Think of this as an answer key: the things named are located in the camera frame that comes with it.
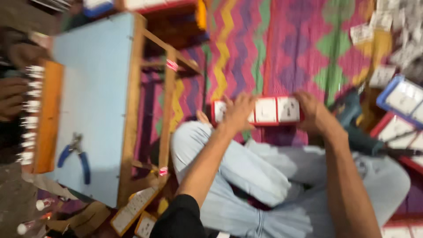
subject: pliers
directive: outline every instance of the pliers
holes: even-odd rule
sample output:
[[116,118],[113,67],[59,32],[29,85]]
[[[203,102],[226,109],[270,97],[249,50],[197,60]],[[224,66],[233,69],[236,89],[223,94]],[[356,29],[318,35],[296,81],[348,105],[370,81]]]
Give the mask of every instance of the pliers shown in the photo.
[[87,154],[81,150],[81,145],[80,145],[81,140],[82,140],[82,134],[79,134],[79,135],[76,133],[73,134],[72,142],[66,145],[65,149],[60,154],[57,167],[58,168],[63,167],[63,163],[65,162],[65,159],[69,157],[69,155],[74,150],[76,150],[82,164],[82,171],[84,173],[84,183],[90,184],[91,182],[90,166],[88,164]]

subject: floor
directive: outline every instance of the floor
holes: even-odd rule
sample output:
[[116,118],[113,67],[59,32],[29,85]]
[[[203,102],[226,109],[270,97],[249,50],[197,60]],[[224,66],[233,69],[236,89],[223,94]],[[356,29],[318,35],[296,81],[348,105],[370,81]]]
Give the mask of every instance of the floor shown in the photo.
[[[49,34],[54,17],[27,4],[26,0],[0,0],[0,26],[24,32],[30,30]],[[2,237],[22,237],[16,227],[33,219],[37,189],[21,178],[18,163],[0,166],[0,231]]]

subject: red sticker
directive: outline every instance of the red sticker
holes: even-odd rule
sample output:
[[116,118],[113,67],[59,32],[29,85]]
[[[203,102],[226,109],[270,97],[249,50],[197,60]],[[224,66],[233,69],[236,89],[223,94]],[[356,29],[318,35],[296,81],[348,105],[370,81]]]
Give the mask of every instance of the red sticker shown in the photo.
[[168,168],[167,167],[160,168],[160,170],[159,170],[160,176],[165,176],[167,174],[168,174]]
[[178,64],[171,60],[166,60],[166,66],[175,72],[178,71]]

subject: light blue board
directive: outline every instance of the light blue board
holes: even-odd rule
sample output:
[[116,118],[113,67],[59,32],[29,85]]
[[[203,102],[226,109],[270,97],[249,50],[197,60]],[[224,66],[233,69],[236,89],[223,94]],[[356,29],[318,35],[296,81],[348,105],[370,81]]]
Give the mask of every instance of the light blue board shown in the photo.
[[[91,23],[56,37],[54,60],[65,66],[60,121],[51,179],[112,208],[116,207],[133,36],[129,13]],[[91,168],[85,185],[73,152],[62,168],[58,158],[73,132]]]

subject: black sleeve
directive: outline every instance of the black sleeve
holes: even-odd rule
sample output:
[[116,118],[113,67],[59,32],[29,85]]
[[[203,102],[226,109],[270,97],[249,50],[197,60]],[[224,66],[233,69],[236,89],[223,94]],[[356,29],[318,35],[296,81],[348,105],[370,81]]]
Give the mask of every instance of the black sleeve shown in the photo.
[[150,237],[206,238],[197,201],[186,194],[176,196],[157,220]]

